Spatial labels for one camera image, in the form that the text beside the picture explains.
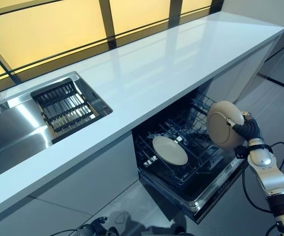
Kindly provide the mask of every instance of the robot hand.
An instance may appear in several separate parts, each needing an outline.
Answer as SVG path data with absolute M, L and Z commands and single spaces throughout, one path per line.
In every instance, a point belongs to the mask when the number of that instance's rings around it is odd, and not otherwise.
M 275 217 L 277 228 L 284 233 L 284 174 L 277 168 L 271 147 L 264 143 L 256 120 L 247 112 L 243 112 L 243 117 L 243 125 L 227 119 L 227 125 L 248 141 L 247 148 L 240 146 L 235 149 L 236 156 L 248 159 Z

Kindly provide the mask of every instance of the white plate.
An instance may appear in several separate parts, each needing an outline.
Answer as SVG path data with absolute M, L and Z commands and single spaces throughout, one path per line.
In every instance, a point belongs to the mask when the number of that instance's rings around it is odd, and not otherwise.
M 207 131 L 211 140 L 222 149 L 233 149 L 245 140 L 226 124 L 229 118 L 236 124 L 243 124 L 241 111 L 231 102 L 215 103 L 207 113 Z
M 187 164 L 187 153 L 174 140 L 164 136 L 156 136 L 152 143 L 154 150 L 162 160 L 177 166 Z

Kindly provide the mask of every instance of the dishwasher rack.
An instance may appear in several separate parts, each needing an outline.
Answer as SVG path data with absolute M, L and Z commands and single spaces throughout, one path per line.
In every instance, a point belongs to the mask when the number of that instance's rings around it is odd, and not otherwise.
M 158 119 L 148 131 L 134 136 L 138 167 L 156 173 L 178 188 L 195 174 L 211 173 L 223 159 L 218 154 L 220 149 L 210 140 L 206 127 L 207 112 L 215 101 L 199 92 L 188 101 L 186 109 L 166 108 L 166 118 Z M 156 136 L 165 136 L 178 143 L 186 151 L 188 163 L 175 166 L 159 158 L 152 145 Z

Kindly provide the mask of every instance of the kitchen counter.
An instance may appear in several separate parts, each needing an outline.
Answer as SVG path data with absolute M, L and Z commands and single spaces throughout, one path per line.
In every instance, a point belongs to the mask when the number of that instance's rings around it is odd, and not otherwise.
M 0 212 L 197 88 L 284 28 L 218 12 L 0 93 L 0 102 L 76 71 L 113 112 L 0 175 Z

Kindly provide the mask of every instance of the stainless steel sink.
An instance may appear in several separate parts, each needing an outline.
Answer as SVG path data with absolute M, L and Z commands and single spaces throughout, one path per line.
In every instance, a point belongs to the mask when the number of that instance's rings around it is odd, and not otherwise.
M 112 109 L 76 73 L 72 72 L 42 87 L 54 86 L 71 78 L 79 94 L 84 96 L 97 112 L 96 120 L 110 114 Z M 57 140 L 52 127 L 41 115 L 40 106 L 31 96 L 32 90 L 0 104 L 0 174 L 48 148 Z M 78 131 L 81 125 L 69 134 Z

